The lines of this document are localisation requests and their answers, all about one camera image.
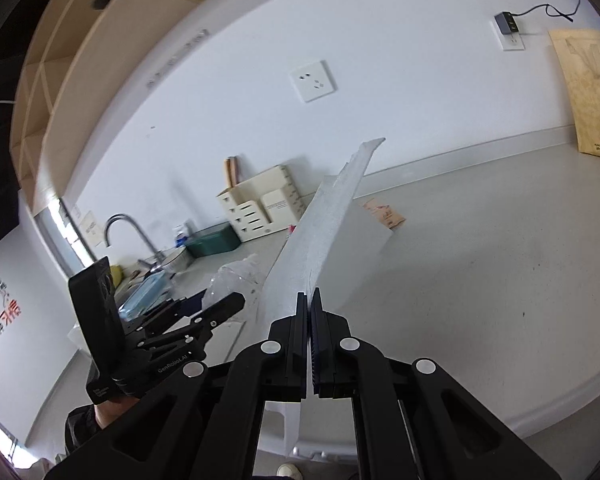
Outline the white drain basket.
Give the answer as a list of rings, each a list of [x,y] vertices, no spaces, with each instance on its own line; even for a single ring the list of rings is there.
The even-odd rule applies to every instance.
[[[178,274],[186,271],[192,264],[193,258],[185,246],[173,248],[166,253],[160,268],[166,272]]]

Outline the apple snack wrapper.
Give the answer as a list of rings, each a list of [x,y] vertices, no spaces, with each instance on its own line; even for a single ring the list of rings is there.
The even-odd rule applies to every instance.
[[[369,211],[376,220],[390,230],[402,226],[405,222],[405,218],[402,214],[394,211],[389,205],[379,203],[378,200],[375,200],[374,198],[365,202],[363,208]]]

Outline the cream utensil holder box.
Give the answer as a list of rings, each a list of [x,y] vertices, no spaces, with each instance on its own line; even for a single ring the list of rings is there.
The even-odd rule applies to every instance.
[[[245,243],[296,226],[306,211],[284,165],[274,166],[218,196],[227,221]]]

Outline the wooden upper cabinet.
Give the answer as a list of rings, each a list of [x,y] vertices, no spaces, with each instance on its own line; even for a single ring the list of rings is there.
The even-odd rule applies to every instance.
[[[24,58],[10,127],[10,154],[31,214],[65,193],[122,84],[203,2],[50,0]]]

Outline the yellow paper bag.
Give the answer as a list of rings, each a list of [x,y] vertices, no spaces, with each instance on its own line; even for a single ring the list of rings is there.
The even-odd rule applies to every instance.
[[[570,99],[577,146],[582,154],[600,156],[600,31],[550,31]]]

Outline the chrome kitchen faucet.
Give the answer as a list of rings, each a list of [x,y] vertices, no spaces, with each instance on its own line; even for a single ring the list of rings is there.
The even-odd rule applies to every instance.
[[[120,254],[123,255],[124,261],[137,258],[137,265],[143,266],[150,273],[162,269],[166,255],[134,218],[128,214],[113,214],[106,220],[102,228],[102,238],[107,248],[111,247],[112,229],[116,229],[114,235],[122,234]]]

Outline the blue glass tray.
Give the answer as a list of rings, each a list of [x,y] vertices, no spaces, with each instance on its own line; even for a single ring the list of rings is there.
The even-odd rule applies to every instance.
[[[135,286],[129,297],[126,298],[118,309],[120,318],[131,322],[150,311],[163,301],[164,296],[170,295],[171,278],[168,274],[155,273],[145,278]]]

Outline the green plastic container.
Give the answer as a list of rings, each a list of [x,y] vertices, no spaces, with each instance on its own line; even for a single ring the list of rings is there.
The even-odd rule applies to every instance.
[[[230,222],[223,222],[194,233],[186,240],[185,247],[194,258],[204,258],[232,252],[241,244]]]

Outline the wall notice sticker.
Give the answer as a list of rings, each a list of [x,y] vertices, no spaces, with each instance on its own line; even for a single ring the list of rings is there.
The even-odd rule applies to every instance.
[[[104,230],[91,211],[84,214],[79,227],[91,247],[96,247],[104,242]]]

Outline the yellow sponge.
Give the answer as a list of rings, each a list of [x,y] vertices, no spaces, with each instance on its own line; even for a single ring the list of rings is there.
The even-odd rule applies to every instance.
[[[115,264],[109,268],[111,274],[111,281],[114,288],[118,288],[123,280],[123,270],[121,266]]]

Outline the wooden chopsticks bundle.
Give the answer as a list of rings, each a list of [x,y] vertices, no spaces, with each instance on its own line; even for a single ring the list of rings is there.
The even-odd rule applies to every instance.
[[[224,172],[227,186],[234,188],[239,183],[238,159],[236,156],[227,157],[224,160]]]

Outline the white plastic bag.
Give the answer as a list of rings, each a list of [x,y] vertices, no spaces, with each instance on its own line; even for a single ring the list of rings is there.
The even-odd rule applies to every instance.
[[[299,292],[312,295],[318,288],[324,308],[339,310],[377,261],[391,231],[356,204],[354,196],[382,142],[362,143],[339,174],[323,180],[268,272],[251,331],[254,339],[263,339],[271,323],[294,313]],[[350,403],[322,401],[313,393],[302,403],[268,402],[259,448],[300,460],[352,462]]]

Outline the white wall socket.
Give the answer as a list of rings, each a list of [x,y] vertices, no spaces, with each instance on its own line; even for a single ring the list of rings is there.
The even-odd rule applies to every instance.
[[[290,73],[292,85],[303,103],[309,103],[336,91],[336,84],[324,61],[312,62]]]

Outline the clear crinkled plastic wrapper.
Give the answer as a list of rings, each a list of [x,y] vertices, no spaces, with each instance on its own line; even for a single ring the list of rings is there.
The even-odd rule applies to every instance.
[[[245,298],[245,305],[230,320],[247,322],[258,312],[260,295],[265,275],[260,268],[260,260],[256,254],[223,264],[212,276],[209,286],[201,300],[204,310],[216,304],[221,299],[238,292]]]

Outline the wall socket with charger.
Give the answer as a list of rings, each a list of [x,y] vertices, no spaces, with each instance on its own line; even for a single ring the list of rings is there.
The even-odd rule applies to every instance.
[[[524,42],[513,14],[508,11],[495,14],[493,25],[503,51],[524,50]]]

